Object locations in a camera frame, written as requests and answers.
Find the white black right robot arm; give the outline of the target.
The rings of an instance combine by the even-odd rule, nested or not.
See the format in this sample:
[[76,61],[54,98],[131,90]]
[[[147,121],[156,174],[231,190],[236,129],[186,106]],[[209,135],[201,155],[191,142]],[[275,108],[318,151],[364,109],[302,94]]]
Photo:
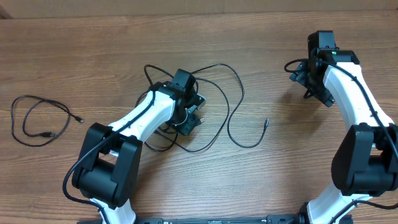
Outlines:
[[356,54],[341,50],[333,31],[318,30],[307,44],[308,57],[297,60],[290,79],[306,88],[305,99],[336,104],[347,133],[331,163],[331,184],[281,222],[352,223],[349,212],[358,205],[396,209],[371,199],[397,190],[397,125],[373,97]]

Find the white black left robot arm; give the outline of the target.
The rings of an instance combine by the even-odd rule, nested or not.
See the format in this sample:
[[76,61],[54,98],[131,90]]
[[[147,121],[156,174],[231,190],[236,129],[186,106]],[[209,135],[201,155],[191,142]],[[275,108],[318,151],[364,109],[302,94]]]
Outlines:
[[195,92],[195,77],[177,70],[169,82],[157,82],[129,114],[108,126],[88,129],[76,164],[66,178],[85,203],[98,208],[100,223],[134,223],[129,197],[135,186],[142,146],[163,123],[187,136],[201,124],[194,113],[205,104]]

